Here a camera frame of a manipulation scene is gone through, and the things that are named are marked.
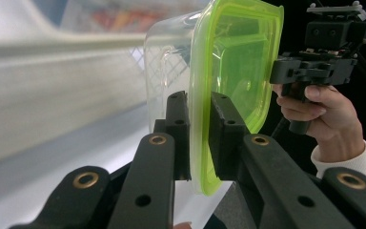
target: translucent container body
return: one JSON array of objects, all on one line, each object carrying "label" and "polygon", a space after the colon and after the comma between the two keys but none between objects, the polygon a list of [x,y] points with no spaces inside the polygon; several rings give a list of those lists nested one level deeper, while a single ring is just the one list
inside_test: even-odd
[{"label": "translucent container body", "polygon": [[215,0],[203,11],[158,22],[147,33],[150,129],[165,118],[170,94],[188,93],[191,172],[199,193],[211,195],[221,183],[208,146],[211,92],[231,98],[251,133],[261,129],[283,14],[282,7],[259,0]]}]

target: person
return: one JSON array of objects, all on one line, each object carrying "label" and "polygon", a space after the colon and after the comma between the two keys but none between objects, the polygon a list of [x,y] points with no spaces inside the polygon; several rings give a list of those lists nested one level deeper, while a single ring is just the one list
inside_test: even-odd
[{"label": "person", "polygon": [[277,104],[288,120],[311,121],[306,133],[317,146],[311,161],[322,178],[328,168],[346,167],[366,175],[366,141],[353,103],[334,86],[310,85],[305,96],[314,103],[302,103],[282,96],[282,85],[273,85]]}]

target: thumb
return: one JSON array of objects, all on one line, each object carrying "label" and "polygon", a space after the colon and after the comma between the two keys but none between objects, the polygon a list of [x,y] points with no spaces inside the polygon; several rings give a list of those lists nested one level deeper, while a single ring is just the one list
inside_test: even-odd
[{"label": "thumb", "polygon": [[305,96],[310,101],[322,103],[328,108],[340,107],[347,100],[334,86],[310,85],[305,88]]}]

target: gray floor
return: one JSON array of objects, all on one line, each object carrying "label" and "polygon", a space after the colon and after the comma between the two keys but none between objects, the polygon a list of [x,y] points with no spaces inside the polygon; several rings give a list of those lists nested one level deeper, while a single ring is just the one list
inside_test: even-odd
[{"label": "gray floor", "polygon": [[216,207],[214,214],[225,223],[228,229],[255,228],[245,217],[234,183]]}]

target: green lid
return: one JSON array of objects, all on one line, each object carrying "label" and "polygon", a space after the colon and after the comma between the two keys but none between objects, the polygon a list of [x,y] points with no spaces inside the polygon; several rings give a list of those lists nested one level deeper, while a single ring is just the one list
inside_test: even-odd
[{"label": "green lid", "polygon": [[191,46],[189,118],[194,189],[220,186],[208,146],[211,92],[231,98],[249,131],[266,119],[269,78],[277,58],[284,9],[259,0],[215,0],[197,20]]}]

